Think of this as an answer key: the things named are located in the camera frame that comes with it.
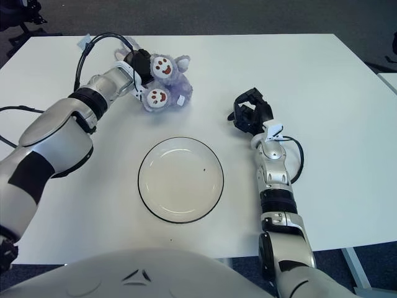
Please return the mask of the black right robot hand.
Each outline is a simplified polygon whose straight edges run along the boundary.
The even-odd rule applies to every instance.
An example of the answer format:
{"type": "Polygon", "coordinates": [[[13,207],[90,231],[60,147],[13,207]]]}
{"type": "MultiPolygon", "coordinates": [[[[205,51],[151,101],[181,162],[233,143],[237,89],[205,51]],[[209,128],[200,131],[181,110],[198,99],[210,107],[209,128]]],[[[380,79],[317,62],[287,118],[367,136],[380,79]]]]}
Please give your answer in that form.
{"type": "Polygon", "coordinates": [[[256,88],[239,95],[233,103],[233,112],[227,117],[237,129],[253,136],[262,133],[262,124],[273,119],[271,106],[256,88]]]}

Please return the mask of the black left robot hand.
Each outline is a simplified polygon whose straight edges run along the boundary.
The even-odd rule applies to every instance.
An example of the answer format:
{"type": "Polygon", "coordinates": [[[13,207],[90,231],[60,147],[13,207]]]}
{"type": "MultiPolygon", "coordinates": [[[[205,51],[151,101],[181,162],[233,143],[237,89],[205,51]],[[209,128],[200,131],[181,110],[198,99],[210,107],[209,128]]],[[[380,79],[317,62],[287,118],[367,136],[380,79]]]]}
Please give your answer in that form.
{"type": "Polygon", "coordinates": [[[128,63],[140,76],[141,84],[147,85],[154,80],[151,75],[151,55],[144,49],[130,52],[123,61],[128,63]]]}

